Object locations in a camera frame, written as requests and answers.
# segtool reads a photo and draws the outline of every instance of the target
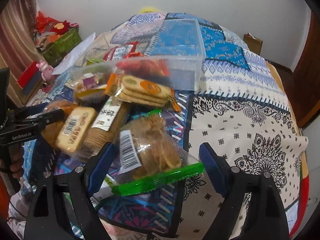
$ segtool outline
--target pink toy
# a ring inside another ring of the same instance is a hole
[[[44,82],[49,82],[54,78],[54,76],[52,76],[53,67],[45,60],[40,60],[36,66],[41,71],[41,76]]]

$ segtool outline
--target red book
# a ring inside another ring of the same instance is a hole
[[[24,88],[26,84],[29,82],[29,80],[34,76],[34,74],[39,70],[36,66],[38,62],[34,61],[32,62],[29,67],[22,73],[22,75],[19,77],[17,83],[21,88]]]

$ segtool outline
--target brown box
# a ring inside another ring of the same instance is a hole
[[[262,48],[262,40],[259,40],[256,37],[253,37],[250,33],[243,35],[243,41],[248,45],[249,50],[255,54],[260,55]]]

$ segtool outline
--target wooden floor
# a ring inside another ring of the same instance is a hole
[[[291,103],[297,123],[316,105],[317,100],[307,84],[295,83],[290,73],[277,68],[283,87]]]

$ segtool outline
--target finger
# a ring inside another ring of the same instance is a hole
[[[10,170],[12,172],[16,172],[21,168],[22,164],[23,164],[23,158],[21,158],[20,160],[17,160],[16,162],[12,163],[10,165]]]
[[[14,177],[15,179],[19,179],[23,176],[24,170],[23,168],[20,168],[18,171],[12,173],[12,177]]]
[[[17,160],[20,160],[22,159],[23,157],[23,154],[24,154],[24,149],[22,147],[20,147],[17,152],[15,152],[13,155],[12,155],[12,160],[14,162],[16,162]]]

